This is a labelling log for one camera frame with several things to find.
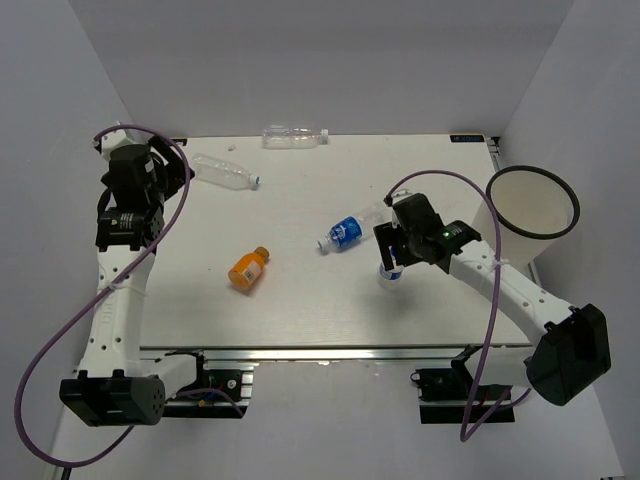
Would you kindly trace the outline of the blue label water bottle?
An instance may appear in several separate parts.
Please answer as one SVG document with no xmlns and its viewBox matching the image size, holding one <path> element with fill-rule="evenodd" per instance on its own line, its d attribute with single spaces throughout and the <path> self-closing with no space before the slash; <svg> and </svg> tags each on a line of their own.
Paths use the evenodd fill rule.
<svg viewBox="0 0 640 480">
<path fill-rule="evenodd" d="M 373 229 L 390 219 L 390 208 L 384 202 L 376 202 L 334 224 L 317 240 L 319 252 L 326 255 L 348 250 L 371 238 Z"/>
</svg>

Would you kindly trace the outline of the orange juice bottle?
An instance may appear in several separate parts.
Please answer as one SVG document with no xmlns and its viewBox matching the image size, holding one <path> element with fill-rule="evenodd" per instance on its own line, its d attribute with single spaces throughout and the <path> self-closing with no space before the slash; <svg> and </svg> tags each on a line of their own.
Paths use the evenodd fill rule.
<svg viewBox="0 0 640 480">
<path fill-rule="evenodd" d="M 249 290 L 263 273 L 270 252 L 262 246 L 239 259 L 228 272 L 231 285 L 238 290 Z"/>
</svg>

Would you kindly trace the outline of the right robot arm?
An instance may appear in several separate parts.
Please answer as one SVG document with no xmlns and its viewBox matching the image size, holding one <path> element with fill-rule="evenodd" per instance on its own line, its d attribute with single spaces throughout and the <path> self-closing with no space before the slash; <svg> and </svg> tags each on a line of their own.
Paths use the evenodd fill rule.
<svg viewBox="0 0 640 480">
<path fill-rule="evenodd" d="M 391 221 L 374 235 L 384 270 L 435 265 L 489 300 L 526 336 L 526 347 L 466 347 L 451 362 L 451 384 L 472 399 L 487 385 L 530 388 L 564 406 L 611 368 L 606 317 L 592 304 L 581 308 L 544 291 L 506 261 L 462 221 L 444 224 L 427 197 L 394 201 Z"/>
</svg>

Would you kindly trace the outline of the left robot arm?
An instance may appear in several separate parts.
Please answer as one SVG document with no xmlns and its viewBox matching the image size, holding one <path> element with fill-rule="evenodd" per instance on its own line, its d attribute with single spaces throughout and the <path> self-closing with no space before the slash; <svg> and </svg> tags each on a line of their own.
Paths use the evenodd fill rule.
<svg viewBox="0 0 640 480">
<path fill-rule="evenodd" d="M 193 173 L 157 135 L 145 143 L 108 134 L 99 145 L 108 170 L 97 206 L 98 292 L 78 372 L 60 384 L 64 405 L 90 427 L 155 425 L 182 391 L 199 399 L 211 374 L 194 353 L 141 357 L 141 326 L 166 200 Z"/>
</svg>

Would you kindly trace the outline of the white bin black rim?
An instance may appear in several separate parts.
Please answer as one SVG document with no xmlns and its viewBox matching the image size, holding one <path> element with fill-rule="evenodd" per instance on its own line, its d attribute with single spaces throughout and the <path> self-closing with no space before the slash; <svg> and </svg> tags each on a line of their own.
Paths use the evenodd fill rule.
<svg viewBox="0 0 640 480">
<path fill-rule="evenodd" d="M 572 187 L 539 167 L 517 165 L 498 171 L 485 195 L 499 220 L 501 257 L 518 271 L 567 235 L 580 218 Z"/>
</svg>

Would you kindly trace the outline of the clear bottle near left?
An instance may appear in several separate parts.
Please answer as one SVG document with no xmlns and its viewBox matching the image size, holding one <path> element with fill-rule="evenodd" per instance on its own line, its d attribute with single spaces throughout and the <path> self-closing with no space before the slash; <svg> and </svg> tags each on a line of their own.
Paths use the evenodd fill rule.
<svg viewBox="0 0 640 480">
<path fill-rule="evenodd" d="M 256 190 L 260 176 L 244 167 L 216 157 L 195 154 L 191 166 L 199 181 L 233 191 Z"/>
</svg>

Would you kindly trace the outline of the black logo sticker right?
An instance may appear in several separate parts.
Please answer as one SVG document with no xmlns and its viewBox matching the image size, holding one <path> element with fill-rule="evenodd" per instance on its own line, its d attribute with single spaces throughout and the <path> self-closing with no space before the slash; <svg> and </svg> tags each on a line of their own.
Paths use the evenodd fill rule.
<svg viewBox="0 0 640 480">
<path fill-rule="evenodd" d="M 452 143 L 485 143 L 486 140 L 481 134 L 451 134 L 449 139 Z"/>
</svg>

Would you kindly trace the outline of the clear bottle at back wall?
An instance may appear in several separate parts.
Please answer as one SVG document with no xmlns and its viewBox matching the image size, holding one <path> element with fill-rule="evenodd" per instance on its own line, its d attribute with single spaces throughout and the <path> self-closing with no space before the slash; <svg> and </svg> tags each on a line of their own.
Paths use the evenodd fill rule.
<svg viewBox="0 0 640 480">
<path fill-rule="evenodd" d="M 270 126 L 262 132 L 262 147 L 267 150 L 313 149 L 328 142 L 328 129 Z"/>
</svg>

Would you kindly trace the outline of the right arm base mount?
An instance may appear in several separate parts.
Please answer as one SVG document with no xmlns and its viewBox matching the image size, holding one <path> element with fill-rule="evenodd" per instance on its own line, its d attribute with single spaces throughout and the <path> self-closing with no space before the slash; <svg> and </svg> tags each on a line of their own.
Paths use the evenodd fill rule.
<svg viewBox="0 0 640 480">
<path fill-rule="evenodd" d="M 453 425 L 463 420 L 471 391 L 473 374 L 465 368 L 471 354 L 481 351 L 479 346 L 467 346 L 462 353 L 443 368 L 428 367 L 415 370 L 411 383 L 418 390 L 420 422 L 423 425 Z M 480 385 L 471 409 L 470 423 L 475 423 L 495 404 L 505 389 L 500 385 Z M 510 406 L 511 394 L 487 420 L 487 423 L 514 423 Z"/>
</svg>

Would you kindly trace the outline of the aluminium table rail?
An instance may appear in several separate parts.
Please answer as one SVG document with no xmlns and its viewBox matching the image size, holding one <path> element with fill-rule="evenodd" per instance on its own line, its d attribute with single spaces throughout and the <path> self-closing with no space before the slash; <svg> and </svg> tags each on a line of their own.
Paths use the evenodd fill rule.
<svg viewBox="0 0 640 480">
<path fill-rule="evenodd" d="M 464 346 L 398 347 L 141 347 L 143 360 L 151 361 L 169 353 L 195 352 L 204 356 L 208 368 L 249 368 L 262 363 L 315 363 L 328 365 L 342 361 L 409 362 L 447 364 L 462 353 Z"/>
</svg>

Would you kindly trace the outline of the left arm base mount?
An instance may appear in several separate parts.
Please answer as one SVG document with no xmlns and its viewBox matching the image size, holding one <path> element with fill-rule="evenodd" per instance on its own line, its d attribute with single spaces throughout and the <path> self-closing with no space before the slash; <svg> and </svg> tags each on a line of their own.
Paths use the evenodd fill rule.
<svg viewBox="0 0 640 480">
<path fill-rule="evenodd" d="M 214 359 L 203 350 L 149 352 L 145 372 L 165 389 L 165 418 L 240 419 L 251 398 L 251 363 Z"/>
</svg>

